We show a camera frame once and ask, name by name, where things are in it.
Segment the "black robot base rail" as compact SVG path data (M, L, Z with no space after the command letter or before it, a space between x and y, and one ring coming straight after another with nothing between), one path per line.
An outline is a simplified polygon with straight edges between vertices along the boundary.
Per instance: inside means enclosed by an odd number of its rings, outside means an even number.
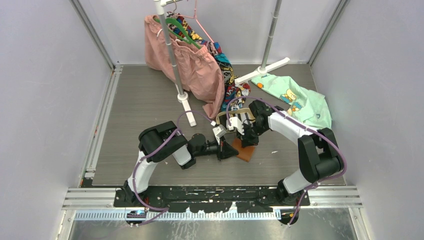
M147 205L170 213L267 213L274 207L309 206L309 196L283 197L276 186L149 186L139 194Z

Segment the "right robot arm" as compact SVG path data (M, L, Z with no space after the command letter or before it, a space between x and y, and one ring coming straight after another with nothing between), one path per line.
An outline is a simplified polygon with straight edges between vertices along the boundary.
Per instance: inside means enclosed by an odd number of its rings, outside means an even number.
M333 131L318 129L300 123L279 106L268 106L261 100L249 104L253 117L231 117L236 125L241 147L256 146L259 136L274 131L290 140L297 147L298 169L281 179L276 187L276 199L283 205L291 205L302 198L309 186L341 173L345 162L338 149Z

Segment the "brown leather card holder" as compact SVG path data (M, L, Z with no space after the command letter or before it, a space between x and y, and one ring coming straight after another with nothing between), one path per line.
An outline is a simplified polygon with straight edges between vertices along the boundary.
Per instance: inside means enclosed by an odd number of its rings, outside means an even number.
M231 146L238 151L236 157L245 162L250 162L256 149L255 146L242 147L242 141L239 138L235 138Z

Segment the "beige oval card tray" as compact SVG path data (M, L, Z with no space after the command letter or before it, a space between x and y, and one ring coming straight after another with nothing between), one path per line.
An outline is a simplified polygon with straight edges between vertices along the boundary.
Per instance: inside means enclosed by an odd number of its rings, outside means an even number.
M253 116L251 110L249 108L240 108L237 110L230 110L228 112L228 115L230 118L237 117L241 122L244 124L252 124L255 122L255 117ZM222 111L217 114L215 118L215 122L217 124L223 125L224 127L227 126L227 113L225 111Z

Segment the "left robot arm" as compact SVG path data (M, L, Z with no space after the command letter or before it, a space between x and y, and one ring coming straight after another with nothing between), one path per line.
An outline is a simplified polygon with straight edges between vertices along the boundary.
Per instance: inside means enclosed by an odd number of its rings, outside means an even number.
M221 161L237 156L239 151L225 139L225 128L214 121L211 123L215 137L212 141L201 133L187 139L173 121L142 131L138 136L139 152L134 170L123 185L123 199L135 207L141 206L156 166L170 156L183 170L193 166L196 157L215 155Z

